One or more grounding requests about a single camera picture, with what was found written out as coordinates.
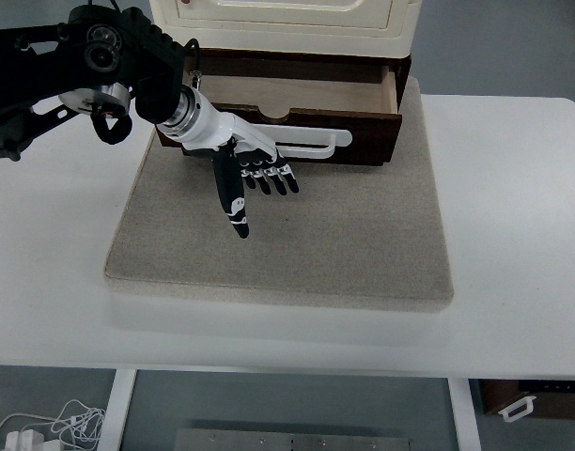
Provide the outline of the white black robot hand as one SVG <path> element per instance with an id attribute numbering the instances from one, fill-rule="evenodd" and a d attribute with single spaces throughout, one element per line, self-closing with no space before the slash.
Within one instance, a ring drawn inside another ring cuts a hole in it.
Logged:
<path id="1" fill-rule="evenodd" d="M 241 117 L 219 112 L 191 86 L 181 89 L 176 112 L 157 129 L 179 143 L 186 155 L 213 158 L 221 206 L 242 239 L 249 235 L 242 181 L 265 195 L 271 194 L 267 178 L 280 195 L 300 191 L 291 167 L 279 156 L 272 138 Z"/>

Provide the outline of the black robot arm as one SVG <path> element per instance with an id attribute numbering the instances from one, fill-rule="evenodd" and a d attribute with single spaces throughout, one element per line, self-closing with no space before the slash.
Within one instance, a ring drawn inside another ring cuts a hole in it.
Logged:
<path id="1" fill-rule="evenodd" d="M 238 235 L 249 234 L 244 192 L 299 189 L 274 140 L 246 120 L 216 110 L 183 80 L 196 39 L 175 42 L 139 8 L 87 3 L 53 25 L 0 29 L 0 159 L 18 161 L 39 136 L 78 115 L 102 142 L 132 130 L 131 112 L 211 161 L 222 208 Z"/>

